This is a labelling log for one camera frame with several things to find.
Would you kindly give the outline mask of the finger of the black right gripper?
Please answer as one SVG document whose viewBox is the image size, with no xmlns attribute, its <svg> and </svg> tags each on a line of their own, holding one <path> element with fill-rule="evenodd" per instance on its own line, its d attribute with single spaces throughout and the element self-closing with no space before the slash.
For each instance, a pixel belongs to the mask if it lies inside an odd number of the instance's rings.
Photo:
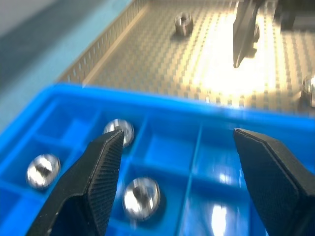
<svg viewBox="0 0 315 236">
<path fill-rule="evenodd" d="M 233 66 L 238 68 L 244 58 L 253 58 L 254 44 L 260 37 L 256 16 L 260 7 L 259 0 L 239 2 L 233 23 Z"/>
</svg>

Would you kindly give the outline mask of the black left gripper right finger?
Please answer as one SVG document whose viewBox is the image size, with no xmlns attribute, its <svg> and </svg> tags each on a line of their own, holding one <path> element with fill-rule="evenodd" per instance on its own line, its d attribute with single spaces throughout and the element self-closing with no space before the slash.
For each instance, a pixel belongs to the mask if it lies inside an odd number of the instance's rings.
<svg viewBox="0 0 315 236">
<path fill-rule="evenodd" d="M 280 140 L 236 128 L 247 190 L 270 236 L 315 234 L 315 176 Z"/>
</svg>

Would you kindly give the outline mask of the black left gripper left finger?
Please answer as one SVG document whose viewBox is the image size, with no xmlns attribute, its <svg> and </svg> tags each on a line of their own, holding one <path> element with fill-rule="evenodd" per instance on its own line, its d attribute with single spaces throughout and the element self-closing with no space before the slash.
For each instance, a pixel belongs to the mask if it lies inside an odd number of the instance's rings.
<svg viewBox="0 0 315 236">
<path fill-rule="evenodd" d="M 123 141 L 122 130 L 92 140 L 60 177 L 27 235 L 105 235 L 117 191 Z"/>
</svg>

